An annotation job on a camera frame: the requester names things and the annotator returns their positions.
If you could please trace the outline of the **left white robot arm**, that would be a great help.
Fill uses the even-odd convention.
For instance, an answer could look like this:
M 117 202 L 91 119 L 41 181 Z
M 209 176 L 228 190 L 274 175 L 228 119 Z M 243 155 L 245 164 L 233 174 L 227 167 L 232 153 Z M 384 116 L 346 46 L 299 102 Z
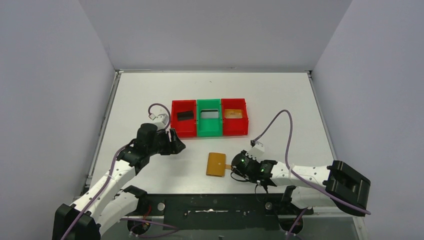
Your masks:
M 99 240 L 122 217 L 135 211 L 146 191 L 129 186 L 122 197 L 115 197 L 156 154 L 177 155 L 186 148 L 175 129 L 159 129 L 143 123 L 136 137 L 117 150 L 109 170 L 90 189 L 70 205 L 55 212 L 52 239 Z

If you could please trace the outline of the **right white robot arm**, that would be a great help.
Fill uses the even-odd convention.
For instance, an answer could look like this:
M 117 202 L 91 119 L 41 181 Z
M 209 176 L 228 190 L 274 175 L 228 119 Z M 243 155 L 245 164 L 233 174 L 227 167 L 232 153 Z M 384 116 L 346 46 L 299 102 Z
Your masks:
M 364 217 L 370 214 L 367 204 L 371 181 L 340 160 L 324 166 L 288 165 L 276 160 L 258 162 L 243 150 L 233 158 L 231 170 L 245 181 L 264 188 L 294 186 L 322 194 L 292 198 L 292 204 L 299 209 L 330 206 L 329 201 L 332 201 L 332 205 L 349 215 Z

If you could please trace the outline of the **yellow leather card holder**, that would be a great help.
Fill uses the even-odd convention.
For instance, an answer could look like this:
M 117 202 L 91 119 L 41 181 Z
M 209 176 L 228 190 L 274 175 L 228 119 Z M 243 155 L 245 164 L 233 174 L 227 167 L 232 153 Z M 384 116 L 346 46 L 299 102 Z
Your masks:
M 227 164 L 227 155 L 224 153 L 210 152 L 207 157 L 206 175 L 212 177 L 224 177 L 227 170 L 231 170 Z

